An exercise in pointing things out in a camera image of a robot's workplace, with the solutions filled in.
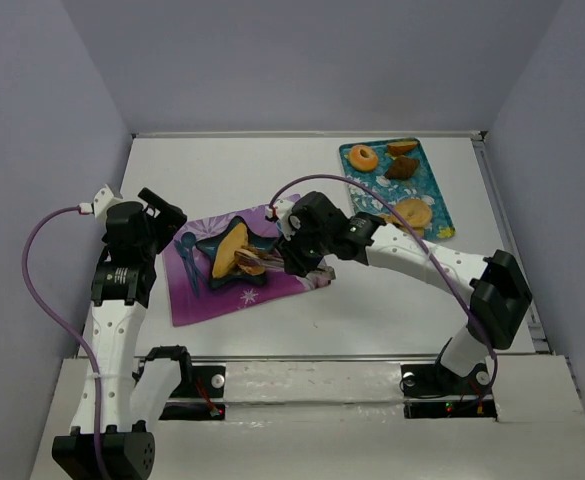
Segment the small round bun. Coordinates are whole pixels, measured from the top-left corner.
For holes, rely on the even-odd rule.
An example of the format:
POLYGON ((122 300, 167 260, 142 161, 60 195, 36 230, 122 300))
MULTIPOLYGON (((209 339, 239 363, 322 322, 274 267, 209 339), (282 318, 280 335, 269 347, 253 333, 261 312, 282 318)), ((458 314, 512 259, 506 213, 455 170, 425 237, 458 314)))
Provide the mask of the small round bun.
POLYGON ((266 268, 261 264, 259 255, 250 250, 236 250, 234 260, 237 267, 247 275, 258 276, 266 271, 266 268))

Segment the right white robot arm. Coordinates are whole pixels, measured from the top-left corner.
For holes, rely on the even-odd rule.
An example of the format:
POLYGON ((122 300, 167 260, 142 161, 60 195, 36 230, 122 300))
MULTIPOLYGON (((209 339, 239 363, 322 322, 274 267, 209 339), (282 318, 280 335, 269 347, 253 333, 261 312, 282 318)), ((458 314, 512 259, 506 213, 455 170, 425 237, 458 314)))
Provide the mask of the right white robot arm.
POLYGON ((435 364, 455 377, 470 376, 491 352, 509 349, 532 301, 512 254, 467 254, 414 238, 376 215, 348 217, 320 192, 296 202, 278 200, 267 207, 266 218, 280 229, 275 249, 288 274, 305 277, 334 255, 404 274, 459 300, 467 323, 435 364))

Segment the metal tongs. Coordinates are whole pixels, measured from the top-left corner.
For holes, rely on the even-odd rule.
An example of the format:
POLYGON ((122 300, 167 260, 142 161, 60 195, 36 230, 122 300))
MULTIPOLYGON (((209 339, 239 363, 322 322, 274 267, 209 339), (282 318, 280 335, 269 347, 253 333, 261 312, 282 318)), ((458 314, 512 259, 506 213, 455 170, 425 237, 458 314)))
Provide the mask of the metal tongs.
POLYGON ((265 256, 259 255, 246 249, 237 250, 234 253, 234 259, 235 263, 240 268, 263 267, 265 269, 283 271, 287 274, 295 275, 298 277, 308 277, 310 275, 313 275, 319 278, 324 278, 329 281, 336 279, 336 273, 334 269, 330 266, 318 267, 316 269, 309 271, 301 270, 299 273, 294 273, 292 270, 290 270, 284 265, 284 261, 281 258, 272 255, 265 256))

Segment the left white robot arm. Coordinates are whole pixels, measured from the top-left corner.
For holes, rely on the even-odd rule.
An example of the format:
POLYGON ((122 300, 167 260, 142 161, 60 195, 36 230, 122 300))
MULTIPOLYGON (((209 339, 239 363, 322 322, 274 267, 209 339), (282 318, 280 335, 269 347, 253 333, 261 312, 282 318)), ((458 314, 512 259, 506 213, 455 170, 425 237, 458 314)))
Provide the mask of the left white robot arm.
POLYGON ((136 371, 135 349, 156 258, 187 217, 147 188, 124 200, 103 187, 91 207, 105 234, 91 284, 90 365, 70 432, 54 438, 52 457, 72 479, 146 479, 155 464, 152 428, 192 366, 186 347, 155 347, 136 371))

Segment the long yellow bread loaf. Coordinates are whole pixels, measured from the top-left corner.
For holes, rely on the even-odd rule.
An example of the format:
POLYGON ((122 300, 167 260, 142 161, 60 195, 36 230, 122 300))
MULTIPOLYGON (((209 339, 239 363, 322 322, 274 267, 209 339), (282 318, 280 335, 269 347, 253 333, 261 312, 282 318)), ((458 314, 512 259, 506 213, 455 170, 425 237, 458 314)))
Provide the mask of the long yellow bread loaf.
POLYGON ((235 252, 247 246, 248 241, 248 230, 244 223, 238 223, 227 233, 217 249, 212 268, 214 279, 225 277, 235 268, 235 252))

